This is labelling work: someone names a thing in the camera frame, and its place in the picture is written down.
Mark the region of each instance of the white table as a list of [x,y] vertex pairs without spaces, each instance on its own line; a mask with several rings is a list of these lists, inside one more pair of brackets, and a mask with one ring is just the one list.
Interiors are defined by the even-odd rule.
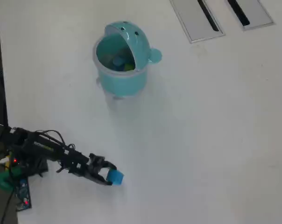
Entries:
[[[125,174],[104,187],[49,163],[20,224],[282,224],[282,0],[276,25],[189,44],[168,0],[0,0],[11,126],[59,130]],[[163,53],[137,98],[109,101],[92,47],[106,24],[138,24]]]

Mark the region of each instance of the robotic arm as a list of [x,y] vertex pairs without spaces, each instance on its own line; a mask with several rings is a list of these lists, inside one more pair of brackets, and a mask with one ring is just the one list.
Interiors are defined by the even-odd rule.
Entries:
[[[49,132],[56,132],[61,141],[48,135]],[[10,152],[10,164],[20,167],[23,177],[35,174],[42,176],[43,172],[48,171],[46,160],[51,160],[61,165],[57,173],[67,169],[69,173],[98,184],[120,185],[123,179],[123,174],[104,157],[92,153],[89,157],[82,155],[75,150],[74,144],[66,145],[61,134],[54,130],[30,132],[9,127],[3,131],[0,141]],[[102,168],[109,170],[106,178],[99,174]]]

